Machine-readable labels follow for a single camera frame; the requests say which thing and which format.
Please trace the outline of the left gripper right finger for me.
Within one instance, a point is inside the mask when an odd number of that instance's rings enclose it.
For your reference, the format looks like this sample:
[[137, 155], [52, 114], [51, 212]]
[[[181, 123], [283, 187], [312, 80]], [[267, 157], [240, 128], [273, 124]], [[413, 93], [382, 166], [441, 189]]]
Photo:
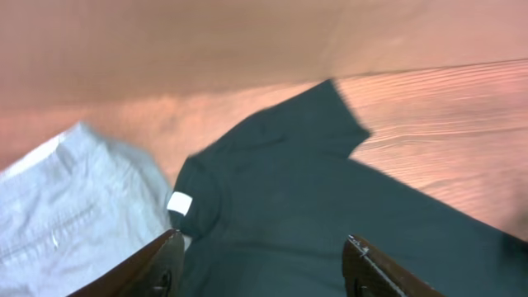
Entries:
[[360, 236], [342, 252], [347, 297], [444, 297]]

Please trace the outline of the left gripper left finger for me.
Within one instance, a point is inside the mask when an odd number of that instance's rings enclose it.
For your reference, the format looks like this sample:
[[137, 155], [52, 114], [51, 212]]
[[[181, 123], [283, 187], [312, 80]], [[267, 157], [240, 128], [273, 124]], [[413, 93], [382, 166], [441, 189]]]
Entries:
[[72, 297], [175, 297], [184, 263], [184, 239], [175, 229], [154, 239]]

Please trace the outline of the black t-shirt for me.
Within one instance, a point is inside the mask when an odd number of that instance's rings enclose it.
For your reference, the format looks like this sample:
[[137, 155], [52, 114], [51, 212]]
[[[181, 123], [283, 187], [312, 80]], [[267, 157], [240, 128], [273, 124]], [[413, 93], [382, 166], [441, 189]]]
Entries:
[[190, 156], [179, 295], [343, 296], [351, 234], [443, 295], [526, 295], [526, 243], [352, 160], [368, 135], [325, 81]]

